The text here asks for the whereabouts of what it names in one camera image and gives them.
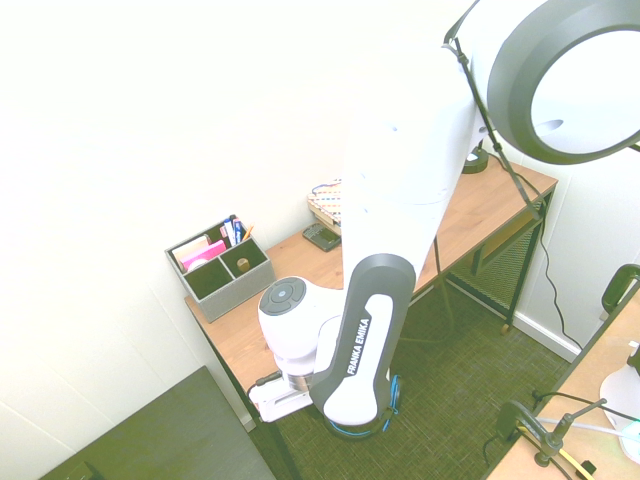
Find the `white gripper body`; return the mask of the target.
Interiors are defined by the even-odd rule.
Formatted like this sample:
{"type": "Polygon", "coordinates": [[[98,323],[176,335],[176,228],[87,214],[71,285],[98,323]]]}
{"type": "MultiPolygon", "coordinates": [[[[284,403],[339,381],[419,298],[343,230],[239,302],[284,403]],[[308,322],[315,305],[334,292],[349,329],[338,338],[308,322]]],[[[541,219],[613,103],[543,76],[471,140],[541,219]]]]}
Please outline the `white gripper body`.
{"type": "Polygon", "coordinates": [[[264,385],[254,385],[249,399],[256,406],[263,422],[271,423],[312,404],[307,391],[289,386],[285,380],[273,380],[264,385]]]}

